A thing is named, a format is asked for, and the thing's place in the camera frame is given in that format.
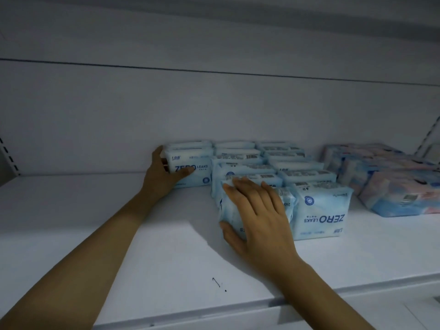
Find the person's left hand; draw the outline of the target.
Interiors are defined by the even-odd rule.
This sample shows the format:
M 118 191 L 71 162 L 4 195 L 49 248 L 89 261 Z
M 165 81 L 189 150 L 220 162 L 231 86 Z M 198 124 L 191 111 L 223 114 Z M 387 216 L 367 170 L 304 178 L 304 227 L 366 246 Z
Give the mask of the person's left hand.
M 151 165 L 146 171 L 141 188 L 141 194 L 146 196 L 152 203 L 158 202 L 169 194 L 176 185 L 170 183 L 170 172 L 165 168 L 167 162 L 161 157 L 162 150 L 163 146 L 159 146 L 152 153 Z

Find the person's right hand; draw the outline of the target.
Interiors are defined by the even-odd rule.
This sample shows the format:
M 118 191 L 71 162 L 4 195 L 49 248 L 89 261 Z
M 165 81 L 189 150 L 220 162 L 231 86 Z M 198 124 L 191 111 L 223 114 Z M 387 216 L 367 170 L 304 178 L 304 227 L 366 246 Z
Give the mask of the person's right hand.
M 266 183 L 262 183 L 259 187 L 267 214 L 257 217 L 241 216 L 247 236 L 247 254 L 238 254 L 257 272 L 259 271 L 254 264 L 256 258 L 260 256 L 287 258 L 288 254 L 298 255 L 292 234 L 288 231 L 289 222 L 279 221 L 276 217 L 274 190 Z M 223 185 L 223 190 L 233 202 L 234 186 Z

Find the light blue pad packet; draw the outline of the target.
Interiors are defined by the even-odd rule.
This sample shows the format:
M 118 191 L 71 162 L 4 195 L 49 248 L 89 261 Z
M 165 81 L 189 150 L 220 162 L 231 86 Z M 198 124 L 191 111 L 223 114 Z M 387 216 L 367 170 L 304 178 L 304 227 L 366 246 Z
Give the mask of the light blue pad packet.
M 246 175 L 248 180 L 253 181 L 254 184 L 261 186 L 261 183 L 266 183 L 275 193 L 277 193 L 280 201 L 283 203 L 285 215 L 289 222 L 288 231 L 293 234 L 294 228 L 294 218 L 298 206 L 298 194 L 293 187 L 284 187 L 283 182 L 278 176 L 266 176 L 263 175 Z M 238 234 L 238 236 L 247 240 L 245 233 L 245 227 L 239 213 L 237 206 L 232 202 L 229 196 L 223 190 L 223 185 L 229 185 L 231 187 L 233 184 L 234 176 L 226 176 L 223 181 L 220 182 L 219 190 L 219 221 L 228 222 Z
M 188 177 L 179 181 L 174 188 L 209 186 L 212 184 L 213 143 L 209 140 L 171 143 L 164 146 L 164 155 L 168 161 L 170 172 L 179 172 L 183 168 L 192 167 Z

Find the person's left forearm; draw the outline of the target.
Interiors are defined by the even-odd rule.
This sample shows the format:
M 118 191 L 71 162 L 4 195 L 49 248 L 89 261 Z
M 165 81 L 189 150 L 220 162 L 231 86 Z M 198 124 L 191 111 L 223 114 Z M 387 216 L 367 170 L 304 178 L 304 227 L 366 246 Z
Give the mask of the person's left forearm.
M 142 189 L 33 285 L 0 319 L 0 330 L 91 330 L 135 234 L 159 199 Z

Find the person's right forearm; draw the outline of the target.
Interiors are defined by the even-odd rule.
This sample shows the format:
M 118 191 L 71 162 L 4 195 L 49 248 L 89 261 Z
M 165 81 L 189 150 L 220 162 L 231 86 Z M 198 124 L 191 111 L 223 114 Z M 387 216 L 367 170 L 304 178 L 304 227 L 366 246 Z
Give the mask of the person's right forearm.
M 313 330 L 376 330 L 298 255 L 260 256 L 254 266 Z

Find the rows of light blue packs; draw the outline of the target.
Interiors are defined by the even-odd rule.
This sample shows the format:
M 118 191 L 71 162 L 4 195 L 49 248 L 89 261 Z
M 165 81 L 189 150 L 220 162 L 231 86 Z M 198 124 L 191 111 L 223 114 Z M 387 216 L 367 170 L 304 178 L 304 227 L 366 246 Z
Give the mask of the rows of light blue packs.
M 337 175 L 324 163 L 310 160 L 302 149 L 286 142 L 222 143 L 215 150 L 211 195 L 218 208 L 220 182 L 226 176 L 278 176 L 299 196 L 294 240 L 338 237 L 343 232 L 353 190 L 337 183 Z

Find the pile of pink blue packs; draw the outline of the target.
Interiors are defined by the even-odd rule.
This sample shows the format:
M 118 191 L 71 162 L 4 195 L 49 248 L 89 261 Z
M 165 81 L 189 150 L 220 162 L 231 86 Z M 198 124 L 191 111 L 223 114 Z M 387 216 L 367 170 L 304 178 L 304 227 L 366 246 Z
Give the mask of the pile of pink blue packs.
M 320 161 L 382 217 L 440 214 L 440 164 L 382 143 L 325 145 Z

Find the white shelf board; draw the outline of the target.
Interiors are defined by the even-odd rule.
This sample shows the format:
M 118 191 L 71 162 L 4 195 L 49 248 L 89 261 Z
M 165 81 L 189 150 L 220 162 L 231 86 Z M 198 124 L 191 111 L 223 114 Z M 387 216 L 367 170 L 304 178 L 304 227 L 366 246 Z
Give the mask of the white shelf board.
M 0 318 L 140 190 L 143 175 L 18 177 L 0 187 Z M 210 187 L 177 189 L 133 239 L 94 330 L 306 329 L 224 241 Z M 382 218 L 353 198 L 343 233 L 295 243 L 377 329 L 440 329 L 440 215 Z

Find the white slotted shelf upright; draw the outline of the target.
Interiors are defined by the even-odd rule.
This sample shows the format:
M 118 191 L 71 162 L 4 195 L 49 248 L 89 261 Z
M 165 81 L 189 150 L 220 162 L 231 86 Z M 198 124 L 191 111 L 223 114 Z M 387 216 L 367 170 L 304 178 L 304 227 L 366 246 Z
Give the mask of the white slotted shelf upright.
M 432 126 L 429 128 L 428 132 L 426 133 L 425 137 L 422 139 L 420 145 L 417 147 L 416 151 L 414 152 L 414 155 L 421 156 L 422 155 L 422 149 L 426 147 L 429 138 L 431 135 L 435 132 L 435 129 L 437 128 L 438 124 L 440 123 L 440 116 L 436 118 Z
M 6 144 L 3 137 L 0 135 L 0 153 L 2 153 L 4 160 L 6 161 L 9 170 L 14 174 L 15 177 L 21 177 L 22 173 L 17 163 L 15 162 L 12 152 L 8 149 L 8 145 Z

